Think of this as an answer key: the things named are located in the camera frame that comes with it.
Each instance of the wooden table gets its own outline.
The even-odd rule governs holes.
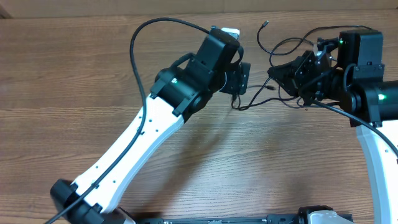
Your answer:
[[[43,223],[55,214],[49,190],[92,165],[141,107],[129,63],[129,39],[154,16],[0,20],[0,223]],[[249,83],[267,77],[269,49],[318,26],[362,24],[383,31],[385,80],[398,79],[398,11],[265,12],[174,16],[203,27],[238,27],[252,64]],[[332,38],[338,30],[311,36]],[[157,72],[204,34],[159,23],[134,49],[147,93]],[[285,45],[280,51],[292,48]],[[301,55],[275,57],[280,64]],[[246,104],[255,93],[244,96]],[[276,96],[264,91],[262,99]],[[270,102],[247,111],[217,93],[168,139],[137,174],[121,206],[167,218],[255,217],[329,205],[373,222],[363,153],[346,118]]]

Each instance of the robotic arm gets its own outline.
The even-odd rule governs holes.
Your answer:
[[[147,114],[141,135],[131,149],[95,188],[63,217],[72,224],[135,222],[116,209],[127,186],[153,152],[192,114],[201,110],[216,91],[232,95],[246,92],[250,64],[242,63],[243,48],[234,30],[210,30],[197,54],[186,54],[156,76],[146,98]],[[330,52],[339,49],[338,63],[331,67]],[[349,115],[371,123],[389,143],[398,145],[398,82],[383,82],[382,35],[375,30],[342,32],[340,38],[318,41],[318,52],[269,69],[269,76],[291,96],[301,96],[305,105],[336,100]],[[231,63],[235,53],[239,60]],[[178,66],[188,61],[182,69]],[[58,211],[76,202],[123,153],[143,119],[143,109],[109,150],[75,181],[58,180],[51,196]],[[374,200],[376,223],[398,222],[398,160],[396,147],[358,122],[358,139],[365,153]],[[286,223],[344,223],[331,208],[300,208]],[[260,219],[260,222],[271,218]]]
[[[115,210],[127,186],[154,151],[184,122],[201,110],[216,91],[246,92],[250,64],[241,62],[238,30],[213,27],[197,54],[186,54],[161,70],[146,98],[147,114],[141,135],[105,178],[63,217],[73,224],[134,223]],[[239,60],[231,63],[235,53]],[[186,68],[178,66],[188,60]],[[137,132],[143,109],[108,151],[75,181],[58,180],[50,194],[58,211],[75,202],[119,157]]]
[[[308,50],[293,62],[271,67],[268,74],[289,95],[301,96],[304,105],[316,104],[350,118],[368,167],[375,223],[398,223],[398,81],[383,81],[382,43],[376,30],[340,32],[339,38],[319,39],[317,53]],[[332,67],[330,52],[337,48]],[[337,101],[343,111],[319,102],[324,99]],[[365,126],[369,123],[376,130]],[[307,217],[308,223],[330,220],[317,211]]]

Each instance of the green led light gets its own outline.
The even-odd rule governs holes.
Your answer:
[[[384,99],[386,99],[386,96],[383,94],[379,94],[379,100],[384,100]]]

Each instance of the black cable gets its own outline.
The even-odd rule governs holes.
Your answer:
[[[398,157],[398,149],[396,148],[396,146],[383,133],[381,133],[379,130],[377,130],[377,128],[371,126],[370,124],[368,124],[364,120],[362,120],[362,119],[360,119],[360,118],[358,118],[358,117],[356,117],[356,116],[354,116],[352,114],[349,114],[349,113],[347,113],[347,112],[345,112],[343,110],[339,110],[337,108],[334,108],[332,106],[326,105],[326,104],[321,103],[321,102],[316,101],[316,100],[312,100],[312,103],[315,104],[315,105],[318,105],[318,106],[320,106],[322,108],[334,111],[334,112],[336,112],[338,114],[341,114],[341,115],[343,115],[343,116],[345,116],[345,117],[347,117],[349,119],[353,119],[354,121],[356,121],[356,122],[362,124],[363,126],[369,128],[371,131],[376,133],[381,139],[383,139],[387,143],[387,145],[394,151],[396,156]]]
[[[254,95],[254,97],[251,99],[250,103],[247,106],[242,106],[242,107],[238,107],[237,110],[247,110],[251,107],[251,105],[253,104],[254,100],[257,98],[257,96],[260,94],[260,92],[267,86],[269,80],[271,80],[271,78],[267,78],[267,80],[264,82],[264,84],[261,86],[261,88],[257,91],[257,93]]]
[[[264,85],[266,85],[266,84],[269,82],[270,79],[271,79],[271,78],[268,78],[268,79],[266,80],[266,82],[264,83]],[[232,103],[231,103],[232,109],[244,111],[244,110],[247,110],[247,109],[249,109],[249,108],[251,108],[251,107],[253,107],[253,106],[263,105],[264,103],[270,102],[270,101],[272,101],[272,100],[278,100],[278,101],[284,102],[284,101],[294,100],[294,99],[297,98],[297,97],[291,97],[291,98],[276,98],[276,97],[272,97],[272,98],[266,99],[266,100],[264,100],[264,101],[262,101],[262,102],[260,102],[260,103],[255,103],[255,104],[253,104],[253,101],[256,99],[257,95],[261,92],[261,90],[263,89],[263,86],[262,86],[262,88],[254,95],[254,97],[252,98],[252,100],[250,101],[250,103],[249,103],[248,105],[246,105],[246,106],[241,106],[241,99],[240,99],[240,97],[238,96],[238,100],[239,100],[238,107],[237,107],[237,108],[234,107],[234,106],[233,106],[233,103],[234,103],[234,102],[232,102]]]
[[[177,59],[175,62],[173,62],[173,64],[170,66],[170,68],[177,67],[177,66],[181,65],[186,60],[192,58],[194,55],[195,55],[194,53],[187,53],[186,55],[183,55],[182,57]]]
[[[281,97],[281,95],[280,95],[280,86],[279,86],[279,88],[278,88],[278,96],[279,96],[279,99],[282,99],[282,97]],[[296,101],[297,106],[288,105],[288,104],[285,102],[285,100],[281,100],[281,102],[282,102],[285,106],[287,106],[287,107],[289,107],[289,108],[292,108],[292,109],[317,108],[317,106],[304,106],[304,105],[300,105],[300,104],[299,104],[299,101],[300,101],[301,99],[302,99],[301,97],[299,97],[299,98],[297,99],[297,101]]]
[[[328,110],[334,111],[334,112],[336,112],[336,113],[338,113],[338,114],[341,114],[341,115],[343,115],[343,116],[345,116],[345,117],[347,117],[347,118],[353,119],[354,121],[356,121],[356,122],[362,124],[363,126],[369,128],[371,131],[375,132],[378,136],[380,136],[380,138],[383,139],[383,140],[387,143],[387,145],[394,151],[394,153],[395,153],[396,156],[398,157],[398,149],[395,147],[395,145],[394,145],[383,133],[381,133],[381,132],[380,132],[379,130],[377,130],[375,127],[371,126],[370,124],[368,124],[368,123],[365,122],[364,120],[362,120],[362,119],[360,119],[360,118],[358,118],[358,117],[356,117],[356,116],[354,116],[354,115],[352,115],[352,114],[349,114],[349,113],[347,113],[347,112],[345,112],[345,111],[343,111],[343,110],[339,110],[339,109],[337,109],[337,108],[334,108],[334,107],[332,107],[331,105],[326,105],[326,104],[321,103],[321,102],[319,102],[319,101],[317,101],[317,100],[313,100],[313,99],[311,99],[309,96],[305,96],[305,95],[303,94],[303,90],[304,90],[304,89],[308,88],[310,85],[314,84],[314,83],[317,82],[319,79],[321,79],[321,78],[323,78],[323,77],[329,75],[329,74],[331,73],[331,71],[333,71],[333,70],[336,69],[336,68],[337,68],[337,65],[335,65],[335,66],[332,68],[332,70],[329,70],[328,72],[322,73],[320,76],[314,78],[313,80],[311,80],[311,81],[309,81],[308,83],[306,83],[305,85],[303,85],[303,86],[298,90],[298,95],[300,95],[300,96],[303,97],[303,98],[305,97],[307,100],[310,100],[311,103],[313,103],[313,104],[315,104],[315,105],[317,105],[317,106],[319,106],[319,107],[326,108],[326,109],[328,109]]]
[[[279,45],[279,44],[276,45],[276,46],[274,47],[274,49],[273,49],[271,52],[269,52],[267,49],[264,48],[264,46],[262,46],[262,44],[260,43],[260,40],[259,40],[260,31],[261,31],[266,25],[268,25],[268,21],[265,22],[265,23],[263,23],[263,25],[262,25],[262,26],[260,27],[260,29],[258,30],[258,32],[257,32],[257,43],[259,44],[259,46],[260,46],[260,48],[261,48],[262,50],[264,50],[265,52],[269,53],[269,63],[270,63],[270,65],[271,65],[272,67],[274,66],[274,65],[272,64],[272,56],[273,56],[273,55],[282,56],[282,55],[291,54],[291,53],[294,52],[303,42],[310,42],[310,41],[307,40],[306,38],[307,38],[310,34],[316,32],[316,31],[328,30],[328,29],[339,29],[339,28],[365,28],[365,29],[373,30],[373,29],[370,28],[370,27],[362,26],[362,25],[345,25],[345,26],[325,26],[325,27],[317,27],[317,28],[314,28],[314,29],[308,31],[308,32],[304,35],[303,38],[292,37],[291,39],[296,39],[296,40],[298,39],[298,40],[300,40],[300,42],[299,42],[292,50],[290,50],[290,51],[288,51],[288,52],[286,52],[286,53],[274,53],[275,50],[276,50],[280,45],[284,44],[284,43],[283,43],[284,41],[289,40],[289,39],[285,39],[285,40],[279,42],[280,45]]]
[[[269,54],[269,64],[270,64],[272,67],[274,66],[274,65],[272,64],[272,56],[273,56],[273,55],[284,56],[284,55],[288,55],[288,54],[291,53],[291,52],[281,53],[281,54],[275,54],[275,53],[274,53],[275,50],[276,50],[278,47],[280,47],[280,46],[282,46],[282,45],[284,45],[284,44],[290,42],[291,40],[299,40],[300,43],[302,43],[303,41],[306,41],[306,43],[310,44],[311,46],[314,46],[314,43],[313,43],[313,42],[311,42],[311,41],[309,41],[309,40],[306,40],[306,39],[303,39],[303,38],[300,38],[300,37],[291,37],[291,38],[288,38],[288,39],[284,39],[284,40],[282,40],[281,42],[279,42],[279,43],[272,49],[271,53]]]
[[[62,217],[64,214],[69,212],[69,210],[71,210],[74,206],[76,206],[78,203],[80,203],[106,177],[106,175],[109,174],[109,172],[118,164],[118,162],[124,157],[124,155],[127,154],[127,152],[130,150],[131,146],[135,143],[135,141],[139,137],[140,133],[142,132],[142,129],[143,129],[144,123],[145,123],[145,119],[146,119],[146,114],[147,114],[147,106],[146,106],[146,95],[145,95],[144,87],[143,87],[141,79],[139,77],[138,70],[137,70],[137,65],[136,65],[136,62],[134,60],[134,52],[133,52],[134,41],[136,40],[137,34],[145,26],[148,26],[149,24],[152,24],[154,22],[160,22],[160,21],[178,22],[178,23],[185,24],[187,26],[196,28],[196,29],[198,29],[200,31],[203,31],[203,32],[207,33],[207,34],[209,33],[208,30],[206,30],[206,29],[204,29],[204,28],[202,28],[200,26],[197,26],[195,24],[192,24],[190,22],[186,22],[186,21],[183,21],[183,20],[180,20],[180,19],[174,19],[174,18],[169,18],[169,17],[161,17],[161,18],[157,18],[157,19],[151,19],[151,20],[141,24],[136,29],[136,31],[132,35],[131,41],[130,41],[130,61],[131,61],[132,71],[134,73],[134,76],[136,77],[137,84],[138,84],[138,87],[139,87],[139,92],[141,94],[141,100],[142,100],[142,118],[141,118],[142,120],[141,120],[141,124],[138,127],[137,132],[134,135],[134,137],[132,138],[132,140],[130,141],[130,143],[123,150],[123,152],[118,156],[118,158],[105,170],[105,172],[103,172],[100,175],[100,177],[96,181],[94,181],[92,183],[92,185],[84,193],[82,193],[79,196],[79,198],[77,200],[75,200],[73,203],[71,203],[67,208],[64,208],[62,211],[58,212],[54,217],[52,217],[47,222],[45,222],[45,224],[50,224],[50,223],[55,222],[60,217]]]
[[[343,75],[343,89],[344,89],[344,92],[347,92],[348,90],[347,90],[347,87],[349,87],[349,86],[347,86],[347,76],[348,76],[348,72],[351,70],[351,68],[353,68],[353,67],[355,67],[356,66],[356,64],[355,63],[351,63],[351,64],[349,64],[347,67],[346,67],[346,70],[344,71],[344,75]]]
[[[297,99],[297,101],[296,101],[296,105],[299,107],[299,108],[318,108],[319,106],[305,106],[305,105],[301,105],[300,104],[300,100],[302,100],[303,98],[301,98],[301,97],[299,97],[298,99]]]
[[[249,88],[254,88],[254,87],[260,87],[261,88],[262,85],[251,85],[251,86],[248,86],[247,88],[249,89]],[[234,106],[234,103],[235,103],[236,99],[238,99],[238,101],[239,101],[238,107]],[[233,95],[232,96],[232,100],[231,100],[231,108],[235,109],[235,110],[238,110],[240,107],[241,107],[241,97],[239,96],[239,94]]]

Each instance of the wooden wall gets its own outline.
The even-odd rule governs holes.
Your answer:
[[[397,0],[0,0],[6,17],[395,9]]]

